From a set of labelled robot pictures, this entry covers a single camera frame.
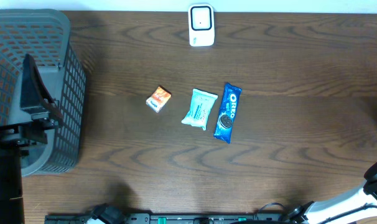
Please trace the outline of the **orange snack packet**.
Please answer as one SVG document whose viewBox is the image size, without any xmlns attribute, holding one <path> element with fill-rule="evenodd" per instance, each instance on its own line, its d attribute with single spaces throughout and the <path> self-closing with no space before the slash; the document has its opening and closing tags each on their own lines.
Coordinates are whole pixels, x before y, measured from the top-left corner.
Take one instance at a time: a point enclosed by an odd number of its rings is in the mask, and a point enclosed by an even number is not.
<svg viewBox="0 0 377 224">
<path fill-rule="evenodd" d="M 170 100 L 172 94 L 162 86 L 158 86 L 154 93 L 146 100 L 146 105 L 158 113 Z"/>
</svg>

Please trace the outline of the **mint green wipes pack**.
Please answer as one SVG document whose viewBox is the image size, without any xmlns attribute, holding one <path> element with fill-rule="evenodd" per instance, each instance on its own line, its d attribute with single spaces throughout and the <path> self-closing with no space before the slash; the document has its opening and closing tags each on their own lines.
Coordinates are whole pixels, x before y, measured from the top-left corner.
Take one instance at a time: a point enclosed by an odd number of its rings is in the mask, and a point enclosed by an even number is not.
<svg viewBox="0 0 377 224">
<path fill-rule="evenodd" d="M 189 111 L 181 123 L 202 128 L 205 131 L 208 117 L 217 98 L 216 94 L 194 88 Z"/>
</svg>

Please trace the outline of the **blue Oreo cookie pack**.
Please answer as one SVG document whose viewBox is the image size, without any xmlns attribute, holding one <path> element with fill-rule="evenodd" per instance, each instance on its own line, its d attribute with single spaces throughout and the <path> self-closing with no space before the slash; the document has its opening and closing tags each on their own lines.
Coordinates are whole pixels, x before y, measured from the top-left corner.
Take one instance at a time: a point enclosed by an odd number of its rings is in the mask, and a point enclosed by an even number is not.
<svg viewBox="0 0 377 224">
<path fill-rule="evenodd" d="M 228 144 L 231 142 L 233 124 L 235 122 L 241 92 L 241 88 L 233 86 L 230 83 L 225 84 L 213 136 Z"/>
</svg>

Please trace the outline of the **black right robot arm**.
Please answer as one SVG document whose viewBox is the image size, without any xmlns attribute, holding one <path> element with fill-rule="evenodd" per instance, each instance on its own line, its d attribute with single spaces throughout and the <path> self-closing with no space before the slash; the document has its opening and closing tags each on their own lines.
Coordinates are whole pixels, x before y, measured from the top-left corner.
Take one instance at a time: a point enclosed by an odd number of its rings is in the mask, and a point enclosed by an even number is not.
<svg viewBox="0 0 377 224">
<path fill-rule="evenodd" d="M 353 223 L 377 217 L 377 162 L 364 174 L 358 187 L 330 200 L 309 202 L 284 215 L 290 223 Z"/>
</svg>

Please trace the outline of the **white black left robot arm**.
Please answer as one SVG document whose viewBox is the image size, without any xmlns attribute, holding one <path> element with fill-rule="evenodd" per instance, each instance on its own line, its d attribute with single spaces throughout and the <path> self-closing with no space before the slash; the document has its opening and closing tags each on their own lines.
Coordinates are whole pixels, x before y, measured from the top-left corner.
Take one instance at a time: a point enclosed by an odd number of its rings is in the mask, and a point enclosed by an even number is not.
<svg viewBox="0 0 377 224">
<path fill-rule="evenodd" d="M 22 177 L 61 174 L 80 153 L 86 76 L 75 54 L 60 70 L 24 55 L 22 70 L 0 65 L 0 223 L 23 223 Z"/>
</svg>

